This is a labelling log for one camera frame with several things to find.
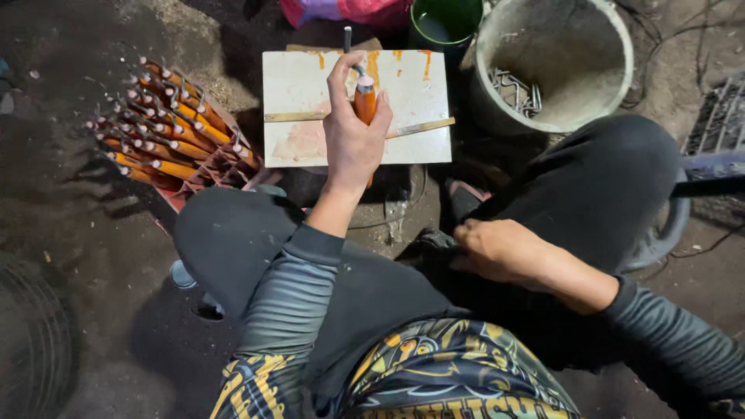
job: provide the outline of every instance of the left hand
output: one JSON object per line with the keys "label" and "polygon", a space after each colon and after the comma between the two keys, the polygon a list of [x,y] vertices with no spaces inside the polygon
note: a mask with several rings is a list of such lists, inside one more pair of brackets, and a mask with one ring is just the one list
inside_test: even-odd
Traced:
{"label": "left hand", "polygon": [[331,113],[323,120],[329,161],[326,187],[360,196],[383,159],[385,136],[393,119],[386,92],[378,95],[370,126],[357,118],[346,97],[349,69],[363,57],[359,52],[339,57],[327,79]]}

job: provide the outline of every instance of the hand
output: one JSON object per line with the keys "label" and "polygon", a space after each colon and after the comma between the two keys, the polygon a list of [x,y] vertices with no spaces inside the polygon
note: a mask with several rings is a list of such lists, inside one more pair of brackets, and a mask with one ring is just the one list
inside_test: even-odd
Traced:
{"label": "hand", "polygon": [[375,117],[367,126],[355,115],[346,97],[346,77],[363,53],[342,55],[327,82],[331,113],[323,120],[329,161],[327,188],[362,196],[367,181],[383,159],[385,136],[393,118],[386,92],[378,95]]}
{"label": "hand", "polygon": [[513,220],[473,219],[455,229],[473,270],[488,280],[534,288],[562,250]]}
{"label": "hand", "polygon": [[469,252],[482,277],[550,292],[582,314],[605,309],[618,294],[618,281],[587,265],[513,220],[466,220],[455,239]]}

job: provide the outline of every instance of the black tire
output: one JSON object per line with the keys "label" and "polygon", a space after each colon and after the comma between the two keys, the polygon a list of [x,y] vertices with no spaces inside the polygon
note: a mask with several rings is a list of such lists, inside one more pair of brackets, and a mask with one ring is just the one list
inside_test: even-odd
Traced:
{"label": "black tire", "polygon": [[74,383],[72,317],[37,265],[0,252],[0,418],[52,419]]}

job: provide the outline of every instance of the dirt floor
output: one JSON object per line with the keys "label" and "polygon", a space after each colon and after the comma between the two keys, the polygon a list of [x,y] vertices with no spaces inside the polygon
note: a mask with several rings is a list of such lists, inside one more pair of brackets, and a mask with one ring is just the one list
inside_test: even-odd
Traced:
{"label": "dirt floor", "polygon": [[[668,35],[706,0],[628,2]],[[190,313],[200,292],[179,292],[167,281],[177,254],[154,222],[160,218],[167,230],[172,214],[148,188],[115,176],[80,127],[104,94],[123,90],[126,65],[149,54],[176,63],[236,115],[246,135],[261,138],[261,53],[325,41],[310,29],[293,30],[274,1],[244,3],[0,0],[0,56],[20,89],[12,114],[0,115],[0,249],[47,264],[63,278],[57,285],[71,301],[82,346],[77,389],[61,418],[204,418],[212,410],[235,343],[231,324]],[[718,3],[709,21],[742,20],[738,4]],[[650,45],[638,26],[632,34],[638,74]],[[743,28],[711,29],[698,54],[699,42],[699,31],[665,42],[649,67],[647,98],[633,110],[679,141],[702,104],[697,56],[708,67],[701,89],[744,62]],[[631,94],[643,86],[637,80]],[[423,227],[438,225],[440,200],[437,182],[420,167],[389,175],[407,178],[403,184],[419,200],[408,208],[400,242],[386,225],[350,238],[395,257]],[[323,182],[305,173],[289,180],[305,188],[293,191],[300,201]],[[706,249],[743,222],[726,210],[705,211],[707,202],[697,204],[701,219],[691,220],[676,254]],[[374,224],[383,211],[364,205],[353,223]],[[706,254],[673,257],[632,276],[745,344],[744,250],[745,238],[734,235]],[[557,376],[588,417],[675,417],[622,365]]]}

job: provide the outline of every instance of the knee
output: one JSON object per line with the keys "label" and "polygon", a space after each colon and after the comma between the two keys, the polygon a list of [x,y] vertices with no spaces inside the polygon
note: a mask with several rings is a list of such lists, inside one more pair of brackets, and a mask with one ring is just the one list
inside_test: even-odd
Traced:
{"label": "knee", "polygon": [[610,116],[598,120],[592,131],[593,154],[611,160],[612,166],[675,177],[680,160],[678,146],[654,121],[639,115]]}

